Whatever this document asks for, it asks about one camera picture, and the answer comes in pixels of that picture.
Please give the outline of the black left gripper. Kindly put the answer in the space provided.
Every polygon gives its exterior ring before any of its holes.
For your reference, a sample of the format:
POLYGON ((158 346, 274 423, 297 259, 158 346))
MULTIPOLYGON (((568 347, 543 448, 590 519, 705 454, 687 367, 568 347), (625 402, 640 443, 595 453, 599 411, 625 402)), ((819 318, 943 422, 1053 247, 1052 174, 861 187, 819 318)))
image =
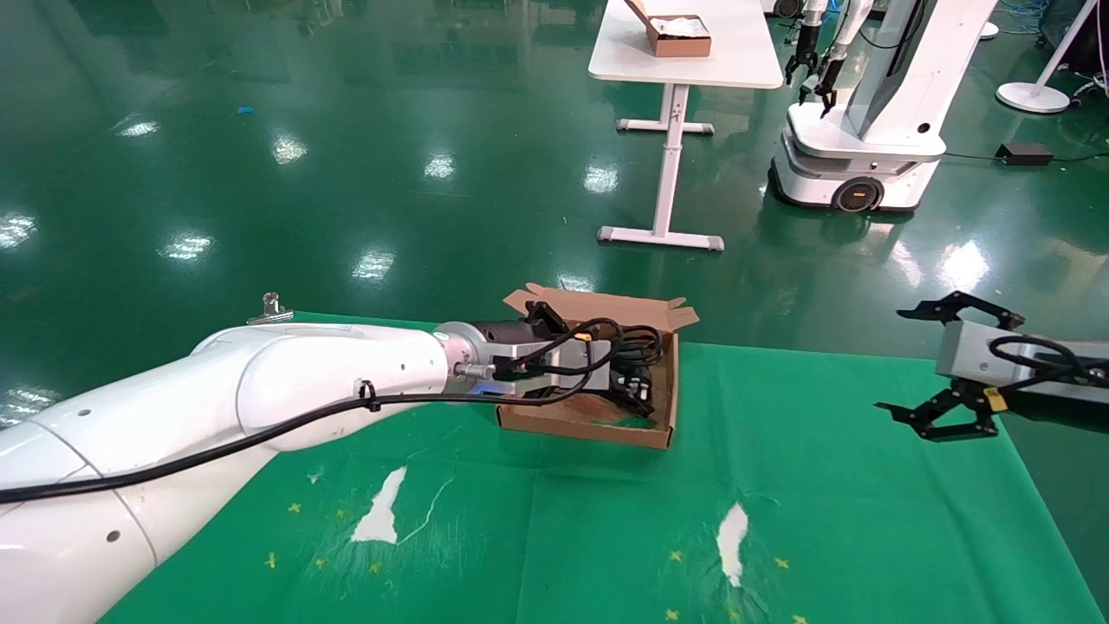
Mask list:
POLYGON ((523 311, 523 320, 474 323, 472 327, 484 342, 503 345, 550 342, 570 331, 569 325, 548 301, 526 301, 523 311))

